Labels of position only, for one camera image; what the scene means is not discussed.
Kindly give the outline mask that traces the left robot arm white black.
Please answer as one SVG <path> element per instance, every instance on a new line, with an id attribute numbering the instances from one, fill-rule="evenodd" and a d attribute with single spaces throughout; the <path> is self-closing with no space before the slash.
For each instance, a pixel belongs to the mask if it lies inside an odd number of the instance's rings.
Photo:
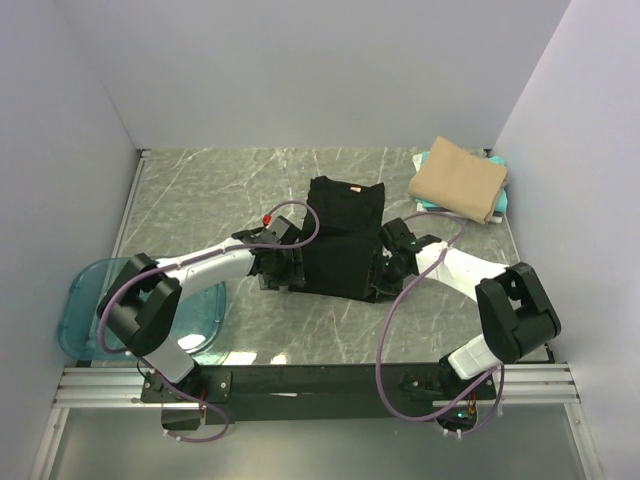
<path id="1" fill-rule="evenodd" d="M 122 352 L 146 362 L 164 377 L 164 389 L 176 401 L 193 399 L 200 388 L 198 363 L 170 331 L 179 304 L 222 282 L 256 276 L 268 289 L 304 282 L 301 230 L 282 216 L 262 227 L 234 233 L 221 243 L 183 256 L 154 260 L 137 254 L 128 259 L 96 309 L 97 340 L 111 331 Z"/>

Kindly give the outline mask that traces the black t shirt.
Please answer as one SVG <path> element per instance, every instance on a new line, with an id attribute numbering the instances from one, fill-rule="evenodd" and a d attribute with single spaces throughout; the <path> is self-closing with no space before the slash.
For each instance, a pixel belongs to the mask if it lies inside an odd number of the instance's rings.
<path id="1" fill-rule="evenodd" d="M 310 181 L 307 204 L 320 230 L 302 248 L 304 284 L 291 291 L 374 303 L 372 276 L 382 257 L 378 231 L 385 186 L 362 186 L 319 176 Z"/>

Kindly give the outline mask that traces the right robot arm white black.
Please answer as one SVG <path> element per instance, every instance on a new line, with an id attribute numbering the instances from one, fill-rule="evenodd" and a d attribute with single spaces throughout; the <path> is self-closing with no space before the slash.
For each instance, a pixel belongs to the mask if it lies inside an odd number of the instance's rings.
<path id="1" fill-rule="evenodd" d="M 524 262 L 490 262 L 433 235 L 416 236 L 401 218 L 385 223 L 379 238 L 390 257 L 378 281 L 397 289 L 404 280 L 428 278 L 465 295 L 477 305 L 482 333 L 440 360 L 439 387 L 460 399 L 474 378 L 501 364 L 513 364 L 561 333 L 561 322 L 535 271 Z"/>

